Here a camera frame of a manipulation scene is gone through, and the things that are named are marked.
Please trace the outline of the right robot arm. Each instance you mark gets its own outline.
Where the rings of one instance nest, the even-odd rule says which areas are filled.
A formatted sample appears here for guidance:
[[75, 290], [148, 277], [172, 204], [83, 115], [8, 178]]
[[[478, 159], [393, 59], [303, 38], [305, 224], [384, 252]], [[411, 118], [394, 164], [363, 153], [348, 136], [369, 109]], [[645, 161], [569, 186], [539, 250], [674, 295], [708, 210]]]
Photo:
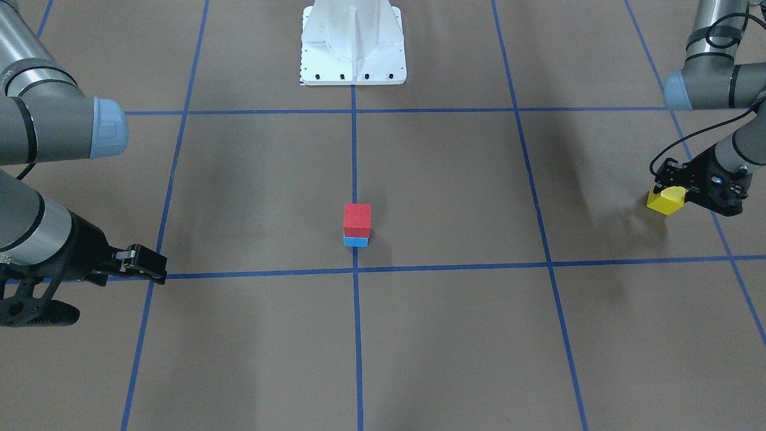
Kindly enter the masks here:
[[[2, 2], [2, 164], [36, 165], [123, 153], [126, 115], [117, 102], [88, 98], [17, 10]], [[134, 244], [112, 247], [96, 226], [13, 175], [2, 173], [2, 262], [36, 277], [109, 276], [163, 284], [166, 257]]]

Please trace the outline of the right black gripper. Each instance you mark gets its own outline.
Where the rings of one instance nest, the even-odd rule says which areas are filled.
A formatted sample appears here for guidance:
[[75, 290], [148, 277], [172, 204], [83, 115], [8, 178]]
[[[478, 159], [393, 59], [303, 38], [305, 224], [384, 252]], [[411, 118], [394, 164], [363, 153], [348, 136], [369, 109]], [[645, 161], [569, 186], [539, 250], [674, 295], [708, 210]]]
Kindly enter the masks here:
[[87, 281], [96, 286], [105, 286], [108, 263], [117, 262], [113, 276], [120, 278], [142, 278], [155, 284], [165, 284], [167, 257], [140, 244], [127, 249], [112, 247], [106, 235], [95, 224], [70, 212], [72, 230], [60, 251], [47, 260], [47, 278], [60, 280]]

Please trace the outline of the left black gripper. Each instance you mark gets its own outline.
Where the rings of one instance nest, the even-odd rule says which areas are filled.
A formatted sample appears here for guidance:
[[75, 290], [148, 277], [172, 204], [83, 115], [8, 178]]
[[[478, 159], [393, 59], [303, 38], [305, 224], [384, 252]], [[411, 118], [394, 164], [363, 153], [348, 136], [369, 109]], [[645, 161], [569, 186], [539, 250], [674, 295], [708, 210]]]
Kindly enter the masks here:
[[688, 192], [688, 200], [692, 204], [733, 217], [743, 212], [743, 201], [749, 196], [750, 172], [744, 166], [729, 172], [719, 163], [716, 150], [709, 147], [688, 164], [665, 158], [657, 170], [654, 183], [654, 194], [671, 187], [681, 187]]

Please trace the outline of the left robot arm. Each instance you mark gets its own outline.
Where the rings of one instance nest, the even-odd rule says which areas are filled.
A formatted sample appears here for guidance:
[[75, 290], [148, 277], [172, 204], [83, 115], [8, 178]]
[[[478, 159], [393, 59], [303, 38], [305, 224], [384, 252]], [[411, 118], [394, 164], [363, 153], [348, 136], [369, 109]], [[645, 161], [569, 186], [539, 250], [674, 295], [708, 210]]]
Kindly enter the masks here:
[[765, 164], [764, 63], [735, 61], [747, 25], [764, 26], [748, 1], [701, 1], [686, 42], [686, 60], [665, 81], [665, 106], [671, 110], [742, 109], [754, 117], [691, 161], [649, 164], [654, 193], [671, 187], [692, 202], [722, 216], [741, 214], [752, 177]]

